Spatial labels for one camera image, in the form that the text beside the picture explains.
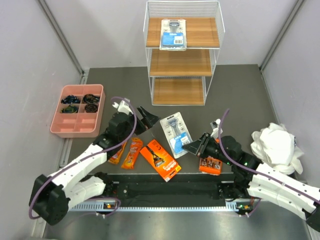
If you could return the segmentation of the blue razor blister pack two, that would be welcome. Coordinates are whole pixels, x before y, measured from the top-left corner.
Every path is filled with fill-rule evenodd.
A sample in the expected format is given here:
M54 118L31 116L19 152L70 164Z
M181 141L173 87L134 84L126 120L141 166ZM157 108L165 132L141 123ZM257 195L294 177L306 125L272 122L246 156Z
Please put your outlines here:
M188 152L183 149L183 146L190 144L193 140L181 113L176 112L161 119L160 125L170 146L173 157L178 159L187 154Z

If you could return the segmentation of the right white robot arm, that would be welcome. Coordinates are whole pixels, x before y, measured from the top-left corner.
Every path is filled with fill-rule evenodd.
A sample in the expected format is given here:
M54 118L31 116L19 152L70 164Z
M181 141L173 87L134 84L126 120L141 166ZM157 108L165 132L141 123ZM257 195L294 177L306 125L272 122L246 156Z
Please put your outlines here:
M182 148L202 160L213 158L231 167L233 182L218 185L221 198L267 200L296 214L314 230L320 230L319 188L273 169L243 151L241 144L232 136L215 138L205 132L198 140Z

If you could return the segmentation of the blue razor blister pack one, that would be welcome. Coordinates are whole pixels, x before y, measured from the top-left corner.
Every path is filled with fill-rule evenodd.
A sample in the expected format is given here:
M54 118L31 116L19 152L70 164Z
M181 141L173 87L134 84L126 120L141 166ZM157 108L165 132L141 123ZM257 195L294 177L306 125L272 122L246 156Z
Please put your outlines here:
M187 31L185 19L162 19L160 31L161 51L185 51L187 49Z

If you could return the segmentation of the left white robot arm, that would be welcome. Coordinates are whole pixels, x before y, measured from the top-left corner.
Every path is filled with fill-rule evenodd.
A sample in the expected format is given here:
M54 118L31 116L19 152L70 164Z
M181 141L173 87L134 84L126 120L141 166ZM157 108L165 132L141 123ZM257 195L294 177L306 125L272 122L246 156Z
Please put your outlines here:
M54 226L74 206L93 197L106 199L113 194L113 185L102 174L88 174L113 157L133 135L144 133L160 120L142 106L134 108L126 98L119 100L120 103L112 105L116 113L105 131L80 156L58 171L35 179L28 204L30 219L42 218Z

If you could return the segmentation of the orange Gillette razor box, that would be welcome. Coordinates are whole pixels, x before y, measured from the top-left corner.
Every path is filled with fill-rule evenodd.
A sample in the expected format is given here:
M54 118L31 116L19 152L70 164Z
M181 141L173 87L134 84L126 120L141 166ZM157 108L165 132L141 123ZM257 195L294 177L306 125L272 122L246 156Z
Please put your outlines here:
M165 182L169 182L182 169L155 139L144 146L140 153Z

